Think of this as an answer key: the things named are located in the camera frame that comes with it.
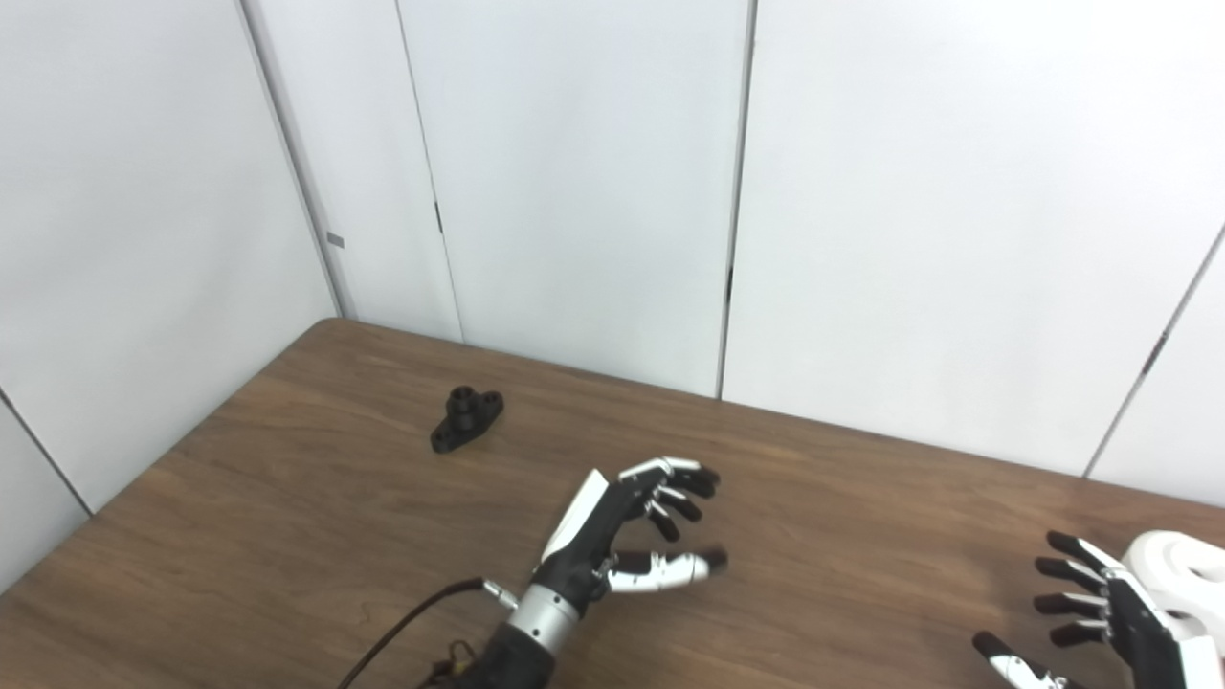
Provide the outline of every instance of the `black fingertip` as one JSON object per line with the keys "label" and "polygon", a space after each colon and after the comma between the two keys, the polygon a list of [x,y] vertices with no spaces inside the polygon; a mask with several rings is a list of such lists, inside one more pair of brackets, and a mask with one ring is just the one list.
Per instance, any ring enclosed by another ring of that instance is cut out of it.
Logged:
{"label": "black fingertip", "polygon": [[1039,574],[1062,579],[1067,575],[1068,566],[1067,560],[1061,560],[1058,558],[1035,558],[1034,569],[1036,569]]}
{"label": "black fingertip", "polygon": [[990,631],[979,631],[974,635],[971,640],[974,649],[982,653],[984,658],[991,660],[996,656],[1014,656],[1012,649],[1008,647],[998,636],[991,634]]}
{"label": "black fingertip", "polygon": [[702,476],[698,476],[697,472],[679,473],[668,483],[675,488],[680,488],[681,490],[688,490],[698,498],[714,498],[714,483],[710,483]]}
{"label": "black fingertip", "polygon": [[1057,615],[1071,612],[1068,611],[1067,598],[1061,593],[1034,596],[1034,609],[1044,615]]}
{"label": "black fingertip", "polygon": [[719,574],[720,571],[728,569],[728,550],[722,546],[715,546],[706,550],[698,550],[697,557],[706,560],[706,566],[710,570],[710,574]]}
{"label": "black fingertip", "polygon": [[1068,536],[1067,533],[1061,533],[1058,531],[1047,531],[1046,543],[1050,544],[1051,548],[1055,548],[1061,553],[1065,553],[1067,555],[1073,555],[1077,558],[1080,557],[1080,553],[1084,552],[1084,548],[1080,547],[1079,538],[1077,538],[1076,536]]}
{"label": "black fingertip", "polygon": [[1060,649],[1076,646],[1089,641],[1102,641],[1101,629],[1084,626],[1078,623],[1065,624],[1051,630],[1051,644]]}
{"label": "black fingertip", "polygon": [[659,530],[659,533],[660,536],[664,537],[664,541],[668,541],[669,543],[675,543],[681,539],[680,530],[676,528],[676,523],[668,515],[662,515],[659,512],[652,511],[649,519],[652,523],[655,525],[655,528]]}
{"label": "black fingertip", "polygon": [[719,473],[713,468],[702,467],[697,472],[703,478],[706,478],[707,482],[710,483],[710,485],[718,485],[719,483],[723,483],[723,477],[720,477]]}
{"label": "black fingertip", "polygon": [[673,495],[663,493],[659,495],[658,500],[664,505],[673,508],[674,510],[676,510],[679,515],[690,521],[702,520],[702,510],[697,505],[691,503],[687,498],[675,498]]}

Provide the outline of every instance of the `white partition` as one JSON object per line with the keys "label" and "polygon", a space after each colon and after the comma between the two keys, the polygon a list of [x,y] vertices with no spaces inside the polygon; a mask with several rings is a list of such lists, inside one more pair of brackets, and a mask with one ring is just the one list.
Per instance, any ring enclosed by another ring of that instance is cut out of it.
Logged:
{"label": "white partition", "polygon": [[763,1],[725,398],[1083,471],[1225,217],[1223,32]]}
{"label": "white partition", "polygon": [[464,338],[712,395],[747,0],[401,0]]}
{"label": "white partition", "polygon": [[232,0],[0,2],[0,387],[97,509],[334,315]]}
{"label": "white partition", "polygon": [[347,314],[458,341],[396,0],[247,6]]}
{"label": "white partition", "polygon": [[1218,250],[1090,478],[1225,506],[1225,255]]}
{"label": "white partition", "polygon": [[85,520],[85,510],[0,401],[0,592]]}

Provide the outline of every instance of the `robotic hand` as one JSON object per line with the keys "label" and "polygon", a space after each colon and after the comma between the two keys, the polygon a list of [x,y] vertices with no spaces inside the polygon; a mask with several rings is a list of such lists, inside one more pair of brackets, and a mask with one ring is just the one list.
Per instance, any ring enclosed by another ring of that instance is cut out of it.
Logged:
{"label": "robotic hand", "polygon": [[549,538],[523,598],[516,602],[501,588],[491,588],[514,612],[454,685],[540,689],[549,683],[557,652],[592,602],[608,592],[686,586],[725,568],[728,555],[722,548],[684,554],[612,550],[621,525],[639,517],[654,522],[669,542],[677,541],[680,531],[669,509],[697,521],[702,511],[688,493],[712,498],[718,484],[713,471],[674,457],[631,467],[615,482],[592,471]]}
{"label": "robotic hand", "polygon": [[[1056,646],[1109,642],[1131,666],[1134,689],[1225,689],[1216,645],[1198,620],[1163,611],[1132,571],[1096,546],[1055,531],[1046,541],[1079,561],[1038,558],[1038,571],[1089,592],[1034,598],[1042,614],[1088,618],[1051,630]],[[974,647],[1017,689],[1084,689],[1018,656],[989,631],[974,636]]]}

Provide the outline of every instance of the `black mounting bracket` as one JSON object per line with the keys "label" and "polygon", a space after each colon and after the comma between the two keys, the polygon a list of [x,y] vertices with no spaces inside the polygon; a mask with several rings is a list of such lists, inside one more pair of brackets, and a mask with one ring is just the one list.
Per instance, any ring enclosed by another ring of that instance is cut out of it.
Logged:
{"label": "black mounting bracket", "polygon": [[467,385],[456,387],[447,397],[447,418],[430,434],[430,445],[441,455],[475,440],[489,430],[505,407],[497,391],[478,394]]}

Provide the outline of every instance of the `wood grain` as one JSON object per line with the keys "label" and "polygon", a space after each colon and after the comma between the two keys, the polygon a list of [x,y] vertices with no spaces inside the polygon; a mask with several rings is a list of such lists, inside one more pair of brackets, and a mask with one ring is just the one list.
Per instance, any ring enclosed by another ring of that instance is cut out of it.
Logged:
{"label": "wood grain", "polygon": [[[452,455],[451,387],[506,412]],[[729,573],[594,606],[555,687],[1003,687],[992,629],[1090,687],[1029,598],[1060,528],[1120,552],[1149,528],[1225,542],[1220,510],[350,321],[315,326],[0,597],[4,688],[327,688],[442,585],[521,587],[590,467],[670,454],[724,476],[687,544]],[[654,544],[647,525],[627,546]],[[415,683],[503,613],[459,597],[360,687]]]}

